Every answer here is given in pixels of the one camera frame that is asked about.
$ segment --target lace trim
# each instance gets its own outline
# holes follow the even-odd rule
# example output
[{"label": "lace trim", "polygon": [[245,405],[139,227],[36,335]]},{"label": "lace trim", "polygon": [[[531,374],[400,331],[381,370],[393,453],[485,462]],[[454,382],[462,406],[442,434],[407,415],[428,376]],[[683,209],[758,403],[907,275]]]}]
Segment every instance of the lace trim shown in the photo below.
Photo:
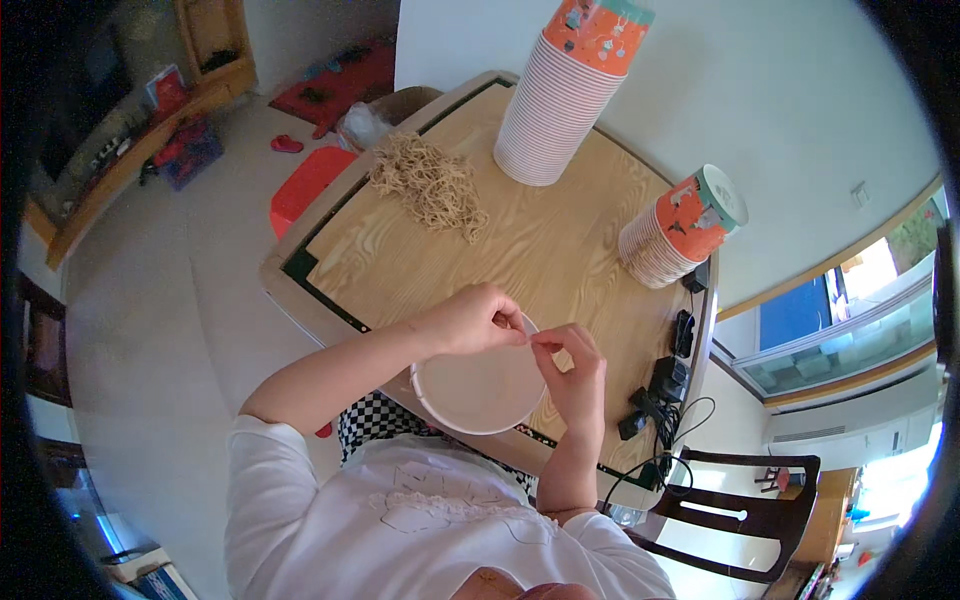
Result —
[{"label": "lace trim", "polygon": [[463,498],[428,496],[420,492],[372,493],[370,495],[370,505],[375,509],[386,508],[387,510],[400,506],[415,508],[434,518],[443,518],[451,522],[466,523],[500,516],[545,525],[549,527],[552,535],[560,530],[560,525],[556,520],[519,505],[470,504]]}]

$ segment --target floor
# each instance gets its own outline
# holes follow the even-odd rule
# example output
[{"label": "floor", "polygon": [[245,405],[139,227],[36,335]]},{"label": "floor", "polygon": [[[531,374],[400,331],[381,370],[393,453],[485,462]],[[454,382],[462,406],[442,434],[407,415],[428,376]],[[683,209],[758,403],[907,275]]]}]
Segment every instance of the floor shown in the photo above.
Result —
[{"label": "floor", "polygon": [[[109,511],[163,545],[200,598],[227,598],[225,436],[247,395],[317,347],[262,293],[256,270],[274,244],[271,196],[305,157],[271,152],[312,126],[253,100],[220,127],[226,153],[183,191],[128,188],[69,260],[68,367],[78,433]],[[760,405],[709,367],[716,414],[687,443],[756,453]],[[339,464],[334,439],[308,440],[318,477]],[[698,487],[757,493],[748,469],[696,469]],[[661,542],[764,567],[776,548],[709,538],[668,523]],[[750,598],[762,588],[662,561],[680,598]]]}]

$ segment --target finger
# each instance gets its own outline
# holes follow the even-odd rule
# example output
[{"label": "finger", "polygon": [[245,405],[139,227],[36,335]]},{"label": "finger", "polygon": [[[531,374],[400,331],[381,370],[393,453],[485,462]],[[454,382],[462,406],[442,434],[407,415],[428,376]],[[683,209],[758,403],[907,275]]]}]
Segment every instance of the finger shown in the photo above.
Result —
[{"label": "finger", "polygon": [[589,330],[579,323],[574,323],[572,325],[573,326],[570,328],[570,331],[572,331],[574,335],[576,335],[581,340],[583,340],[584,344],[592,348],[595,352],[599,353],[600,350],[597,348],[597,343],[593,341],[593,336],[590,335]]},{"label": "finger", "polygon": [[573,358],[573,364],[585,365],[597,359],[599,352],[596,348],[588,345],[584,338],[574,331],[576,324],[566,324],[553,329],[545,329],[540,333],[530,336],[532,342],[537,344],[560,344],[570,357]]},{"label": "finger", "polygon": [[527,334],[522,330],[495,327],[491,334],[493,346],[523,346],[527,343]]},{"label": "finger", "polygon": [[537,368],[543,375],[543,380],[547,386],[553,386],[560,381],[564,375],[557,369],[557,364],[553,362],[553,356],[547,348],[540,344],[531,344],[530,349],[534,352],[534,359],[537,361]]},{"label": "finger", "polygon": [[496,299],[496,312],[507,318],[507,323],[512,329],[516,329],[526,336],[527,332],[523,327],[523,313],[520,312],[519,305],[503,292],[499,292]]},{"label": "finger", "polygon": [[553,344],[552,342],[546,342],[546,343],[540,344],[540,346],[542,346],[546,351],[550,352],[551,354],[556,354],[560,350],[564,349],[563,345]]}]

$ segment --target stack of paper cups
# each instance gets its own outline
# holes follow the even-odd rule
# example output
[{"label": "stack of paper cups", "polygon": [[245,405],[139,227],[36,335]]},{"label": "stack of paper cups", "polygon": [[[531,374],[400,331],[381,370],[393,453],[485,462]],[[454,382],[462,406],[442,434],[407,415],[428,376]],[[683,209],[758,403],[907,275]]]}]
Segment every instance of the stack of paper cups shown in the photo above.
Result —
[{"label": "stack of paper cups", "polygon": [[493,159],[527,185],[563,174],[627,77],[653,13],[630,0],[564,0],[538,36],[504,114]]},{"label": "stack of paper cups", "polygon": [[704,165],[620,231],[620,261],[640,283],[659,289],[693,271],[749,220],[730,178]]}]

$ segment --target checkered cloth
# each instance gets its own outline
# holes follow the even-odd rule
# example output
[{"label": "checkered cloth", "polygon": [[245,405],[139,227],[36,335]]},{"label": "checkered cloth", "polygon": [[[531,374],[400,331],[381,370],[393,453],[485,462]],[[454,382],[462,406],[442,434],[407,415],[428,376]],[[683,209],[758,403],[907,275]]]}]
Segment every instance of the checkered cloth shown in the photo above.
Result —
[{"label": "checkered cloth", "polygon": [[533,489],[537,484],[536,477],[504,465],[482,452],[461,444],[379,392],[363,396],[351,404],[337,419],[337,438],[340,440],[343,453],[340,464],[345,463],[357,448],[370,440],[389,440],[401,433],[412,433],[424,438],[443,438],[458,449],[478,454],[512,474],[527,495],[533,495]]}]

